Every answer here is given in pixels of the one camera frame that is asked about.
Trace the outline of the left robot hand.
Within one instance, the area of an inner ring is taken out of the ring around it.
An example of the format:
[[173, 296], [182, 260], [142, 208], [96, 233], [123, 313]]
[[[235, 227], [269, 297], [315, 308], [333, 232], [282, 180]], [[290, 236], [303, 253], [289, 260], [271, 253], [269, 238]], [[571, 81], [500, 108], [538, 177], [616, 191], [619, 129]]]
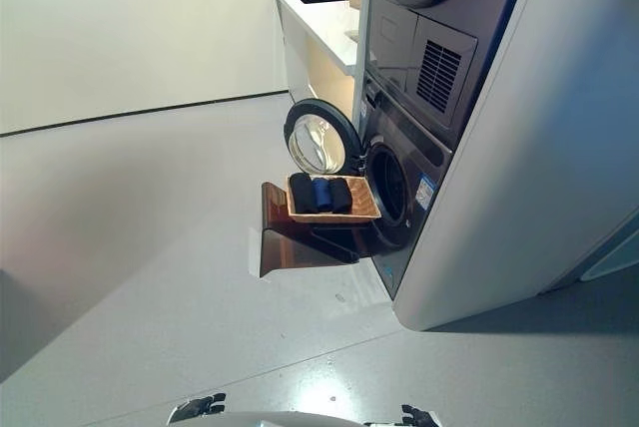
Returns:
[[167, 425], [193, 418], [223, 413], [226, 409], [226, 397], [226, 393], [219, 392], [214, 395], [187, 400], [173, 409], [167, 420]]

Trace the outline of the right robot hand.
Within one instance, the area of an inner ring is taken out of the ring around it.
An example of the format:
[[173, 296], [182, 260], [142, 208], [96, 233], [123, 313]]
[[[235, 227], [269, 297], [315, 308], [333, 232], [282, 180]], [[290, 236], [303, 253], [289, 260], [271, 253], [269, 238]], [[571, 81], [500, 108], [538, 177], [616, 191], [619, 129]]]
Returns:
[[442, 422], [434, 411], [427, 411], [402, 404], [401, 419], [398, 422], [364, 422], [363, 426], [406, 426], [406, 427], [441, 427]]

